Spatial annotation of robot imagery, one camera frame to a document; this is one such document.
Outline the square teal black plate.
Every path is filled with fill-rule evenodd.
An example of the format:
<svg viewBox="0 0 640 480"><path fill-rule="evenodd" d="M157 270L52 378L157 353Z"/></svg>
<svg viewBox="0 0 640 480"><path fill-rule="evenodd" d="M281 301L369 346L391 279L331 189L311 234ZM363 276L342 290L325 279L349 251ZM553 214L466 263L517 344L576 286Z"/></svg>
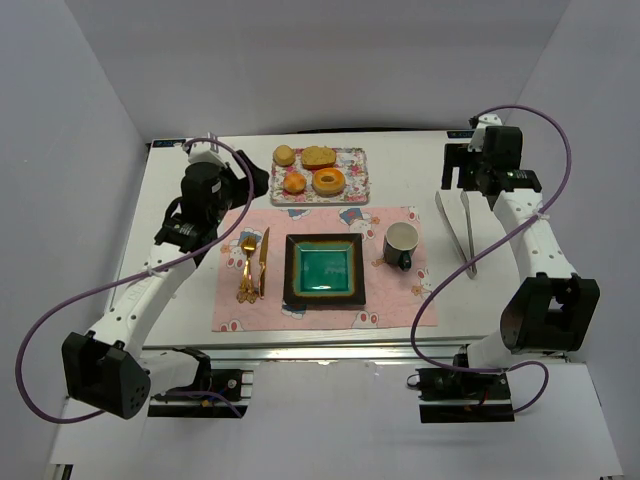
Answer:
<svg viewBox="0 0 640 480"><path fill-rule="evenodd" d="M365 305L362 237L351 233L287 235L283 301L305 306Z"/></svg>

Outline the floral rectangular tray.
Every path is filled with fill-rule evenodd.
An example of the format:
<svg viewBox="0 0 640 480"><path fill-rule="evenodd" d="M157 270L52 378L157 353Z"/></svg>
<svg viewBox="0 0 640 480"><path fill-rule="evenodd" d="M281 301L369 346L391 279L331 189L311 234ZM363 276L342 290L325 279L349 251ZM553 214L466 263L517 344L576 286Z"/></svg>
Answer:
<svg viewBox="0 0 640 480"><path fill-rule="evenodd" d="M364 205L369 195L362 148L280 145L273 151L270 199L275 206Z"/></svg>

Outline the gold knife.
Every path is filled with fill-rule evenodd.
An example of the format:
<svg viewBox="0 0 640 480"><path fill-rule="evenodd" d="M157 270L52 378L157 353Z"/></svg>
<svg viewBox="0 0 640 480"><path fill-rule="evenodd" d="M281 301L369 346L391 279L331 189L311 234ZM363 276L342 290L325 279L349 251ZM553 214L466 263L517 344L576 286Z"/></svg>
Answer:
<svg viewBox="0 0 640 480"><path fill-rule="evenodd" d="M263 299L265 297L269 236L270 236L270 228L267 227L262 238L260 254L259 254L260 273L258 278L258 295L260 299Z"/></svg>

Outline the dark green mug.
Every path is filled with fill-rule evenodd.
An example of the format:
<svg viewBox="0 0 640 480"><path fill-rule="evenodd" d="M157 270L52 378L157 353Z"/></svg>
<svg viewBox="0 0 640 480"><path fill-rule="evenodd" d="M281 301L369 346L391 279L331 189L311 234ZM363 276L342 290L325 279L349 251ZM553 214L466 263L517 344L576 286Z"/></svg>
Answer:
<svg viewBox="0 0 640 480"><path fill-rule="evenodd" d="M396 222L388 227L384 236L384 261L403 272L412 267L412 256L419 244L419 234L414 226Z"/></svg>

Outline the steel tongs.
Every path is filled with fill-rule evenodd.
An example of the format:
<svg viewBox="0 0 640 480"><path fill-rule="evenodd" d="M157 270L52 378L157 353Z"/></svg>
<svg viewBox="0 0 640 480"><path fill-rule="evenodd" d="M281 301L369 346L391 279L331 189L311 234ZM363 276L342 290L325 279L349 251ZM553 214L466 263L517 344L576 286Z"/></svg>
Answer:
<svg viewBox="0 0 640 480"><path fill-rule="evenodd" d="M454 251L462 264L475 256L472 208L466 192L439 190L435 205Z"/></svg>

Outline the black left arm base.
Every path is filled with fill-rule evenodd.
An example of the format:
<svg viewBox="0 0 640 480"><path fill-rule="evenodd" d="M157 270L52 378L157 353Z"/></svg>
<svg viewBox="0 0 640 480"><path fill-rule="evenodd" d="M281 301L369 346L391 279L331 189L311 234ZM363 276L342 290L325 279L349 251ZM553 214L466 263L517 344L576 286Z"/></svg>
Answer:
<svg viewBox="0 0 640 480"><path fill-rule="evenodd" d="M254 372L214 364L208 354L173 348L145 355L151 418L239 419L248 409Z"/></svg>

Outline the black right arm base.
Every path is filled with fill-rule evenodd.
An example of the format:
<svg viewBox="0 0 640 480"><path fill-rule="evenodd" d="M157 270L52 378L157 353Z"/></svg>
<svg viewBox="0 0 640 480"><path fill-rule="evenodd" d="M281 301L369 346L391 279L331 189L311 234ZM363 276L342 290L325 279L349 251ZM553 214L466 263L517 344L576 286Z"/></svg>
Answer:
<svg viewBox="0 0 640 480"><path fill-rule="evenodd" d="M506 423L515 420L505 374L417 369L406 380L418 393L422 424Z"/></svg>

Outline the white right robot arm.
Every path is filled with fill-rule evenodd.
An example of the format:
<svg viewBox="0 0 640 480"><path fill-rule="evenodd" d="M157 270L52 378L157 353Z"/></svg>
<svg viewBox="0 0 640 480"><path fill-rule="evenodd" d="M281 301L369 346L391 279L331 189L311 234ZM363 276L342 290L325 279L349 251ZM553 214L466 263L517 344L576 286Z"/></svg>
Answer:
<svg viewBox="0 0 640 480"><path fill-rule="evenodd" d="M523 135L495 114L472 123L467 144L448 143L441 186L457 186L465 216L474 192L509 234L521 286L501 314L498 329L466 348L471 369L506 369L520 354L580 349L600 298L593 279L567 260L542 209L537 175L520 167Z"/></svg>

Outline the pink cartoon placemat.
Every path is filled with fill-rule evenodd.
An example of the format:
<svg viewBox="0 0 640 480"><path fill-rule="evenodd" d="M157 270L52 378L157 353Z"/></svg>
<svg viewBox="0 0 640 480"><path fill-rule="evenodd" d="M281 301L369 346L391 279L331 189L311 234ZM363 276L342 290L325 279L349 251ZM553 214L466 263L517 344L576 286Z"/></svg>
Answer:
<svg viewBox="0 0 640 480"><path fill-rule="evenodd" d="M418 244L412 268L385 263L383 237L396 222L421 227L415 206L253 210L220 249L212 329L215 332L399 328L411 324L432 290L427 252ZM283 300L285 238L289 234L352 233L363 239L366 303L336 308L288 306ZM239 303L246 256L242 242L268 238L266 293L255 303Z"/></svg>

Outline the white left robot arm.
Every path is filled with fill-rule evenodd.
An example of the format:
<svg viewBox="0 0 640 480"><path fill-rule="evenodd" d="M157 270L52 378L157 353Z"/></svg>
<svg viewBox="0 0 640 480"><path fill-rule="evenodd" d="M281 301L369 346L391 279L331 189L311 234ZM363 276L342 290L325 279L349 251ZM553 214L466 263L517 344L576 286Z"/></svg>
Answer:
<svg viewBox="0 0 640 480"><path fill-rule="evenodd" d="M181 194L165 211L142 278L130 282L86 333L67 336L62 360L71 398L130 419L150 397L208 392L211 364L205 353L184 347L145 358L142 349L167 304L218 240L224 216L268 190L268 172L243 151L237 154L248 169L244 178L220 160L186 168Z"/></svg>

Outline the round orange bun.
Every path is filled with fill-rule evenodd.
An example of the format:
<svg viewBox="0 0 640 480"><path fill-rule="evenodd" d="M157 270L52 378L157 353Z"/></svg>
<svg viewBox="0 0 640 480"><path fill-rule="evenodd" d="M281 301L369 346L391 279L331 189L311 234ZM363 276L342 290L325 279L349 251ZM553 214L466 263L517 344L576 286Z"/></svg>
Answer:
<svg viewBox="0 0 640 480"><path fill-rule="evenodd" d="M298 195L305 191L307 185L306 177L298 172L290 172L283 180L283 190L291 195Z"/></svg>

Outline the gold fork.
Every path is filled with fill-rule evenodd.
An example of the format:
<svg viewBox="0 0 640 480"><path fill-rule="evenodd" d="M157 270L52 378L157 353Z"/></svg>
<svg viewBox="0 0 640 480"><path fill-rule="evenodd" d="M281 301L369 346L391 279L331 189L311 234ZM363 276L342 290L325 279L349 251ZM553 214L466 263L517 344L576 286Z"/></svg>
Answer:
<svg viewBox="0 0 640 480"><path fill-rule="evenodd" d="M257 298L251 271L251 258L256 251L256 247L257 241L253 236L245 238L241 244L242 251L245 255L245 264L241 284L236 295L239 303L254 303Z"/></svg>

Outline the small round muffin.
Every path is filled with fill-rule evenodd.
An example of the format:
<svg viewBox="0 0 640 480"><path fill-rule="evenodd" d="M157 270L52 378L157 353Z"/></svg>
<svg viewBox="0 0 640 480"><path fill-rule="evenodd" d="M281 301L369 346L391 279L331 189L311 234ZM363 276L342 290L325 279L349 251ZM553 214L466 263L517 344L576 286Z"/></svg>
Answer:
<svg viewBox="0 0 640 480"><path fill-rule="evenodd" d="M288 145L279 145L273 151L273 161L282 167L287 167L295 162L295 152Z"/></svg>

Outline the brown bread slice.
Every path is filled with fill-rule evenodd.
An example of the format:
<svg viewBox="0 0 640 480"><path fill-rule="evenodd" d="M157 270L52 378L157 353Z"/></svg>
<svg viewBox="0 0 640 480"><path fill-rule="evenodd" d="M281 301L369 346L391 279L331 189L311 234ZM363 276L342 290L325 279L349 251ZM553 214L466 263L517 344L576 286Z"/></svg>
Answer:
<svg viewBox="0 0 640 480"><path fill-rule="evenodd" d="M330 168L336 159L336 152L329 147L310 146L301 152L301 165L308 170Z"/></svg>

